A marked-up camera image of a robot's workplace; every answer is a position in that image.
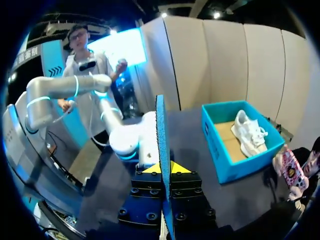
man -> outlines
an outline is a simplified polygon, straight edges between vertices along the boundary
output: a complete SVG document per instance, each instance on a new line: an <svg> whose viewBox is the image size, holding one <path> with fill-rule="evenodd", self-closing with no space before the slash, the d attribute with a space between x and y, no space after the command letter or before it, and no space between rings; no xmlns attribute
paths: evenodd
<svg viewBox="0 0 320 240"><path fill-rule="evenodd" d="M68 35L69 46L74 51L74 58L70 64L68 64L63 72L64 77L68 76L83 76L91 74L106 74L112 80L111 88L109 89L107 96L112 107L117 109L120 117L123 118L123 115L120 111L118 105L122 104L122 97L119 97L119 92L117 92L116 80L119 75L127 69L127 62L122 60L116 66L116 71L113 71L108 58L103 53L93 53L88 49L88 39L90 38L90 33L88 32L88 27L82 24L74 25ZM96 64L94 67L80 71L79 65L81 62L85 62L89 58L94 58ZM115 101L114 93L118 95L117 101ZM66 99L59 99L58 105L62 108L63 112L66 112L71 106L69 101ZM106 144L109 136L106 132L106 128L100 120L100 114L98 107L91 100L90 93L84 94L77 98L77 105L79 110L79 115L81 121L86 128L86 131L90 137L94 136L94 139L102 144ZM104 146L93 141L94 144L102 151Z"/></svg>

smartphone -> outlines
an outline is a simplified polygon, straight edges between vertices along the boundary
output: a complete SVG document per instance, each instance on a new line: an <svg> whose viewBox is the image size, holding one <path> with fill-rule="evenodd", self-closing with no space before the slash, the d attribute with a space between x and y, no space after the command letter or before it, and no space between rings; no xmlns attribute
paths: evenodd
<svg viewBox="0 0 320 240"><path fill-rule="evenodd" d="M302 191L307 188L304 171L290 149L286 149L282 154L281 173L289 188L296 186Z"/></svg>

white sneaker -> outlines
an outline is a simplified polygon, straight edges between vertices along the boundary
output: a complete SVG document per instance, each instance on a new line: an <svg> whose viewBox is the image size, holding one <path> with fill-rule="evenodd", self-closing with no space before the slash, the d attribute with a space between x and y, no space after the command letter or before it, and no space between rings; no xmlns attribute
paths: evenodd
<svg viewBox="0 0 320 240"><path fill-rule="evenodd" d="M231 131L239 139L241 151L247 158L268 150L264 138L268 133L259 126L257 119L251 120L245 111L237 113Z"/></svg>

glowing screen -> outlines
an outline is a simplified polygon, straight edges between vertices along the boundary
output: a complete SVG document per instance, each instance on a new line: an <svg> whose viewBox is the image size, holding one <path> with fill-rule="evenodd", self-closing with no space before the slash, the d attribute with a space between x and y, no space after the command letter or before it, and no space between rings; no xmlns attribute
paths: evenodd
<svg viewBox="0 0 320 240"><path fill-rule="evenodd" d="M94 52L104 52L113 69L120 59L126 59L128 67L147 60L139 28L103 37L89 43L88 48Z"/></svg>

black table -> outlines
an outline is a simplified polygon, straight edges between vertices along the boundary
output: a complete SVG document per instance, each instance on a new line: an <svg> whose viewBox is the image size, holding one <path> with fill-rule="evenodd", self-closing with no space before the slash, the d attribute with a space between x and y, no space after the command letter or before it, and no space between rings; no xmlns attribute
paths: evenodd
<svg viewBox="0 0 320 240"><path fill-rule="evenodd" d="M174 160L188 170L198 172L203 192L216 210L219 227L231 225L237 230L268 211L271 203L288 197L288 187L283 178L270 182L266 178L272 172L270 167L237 181L219 184L201 129L201 109L169 112L168 125ZM97 229L102 220L118 222L118 210L129 195L135 165L121 162L110 149L104 150L87 183L77 230Z"/></svg>

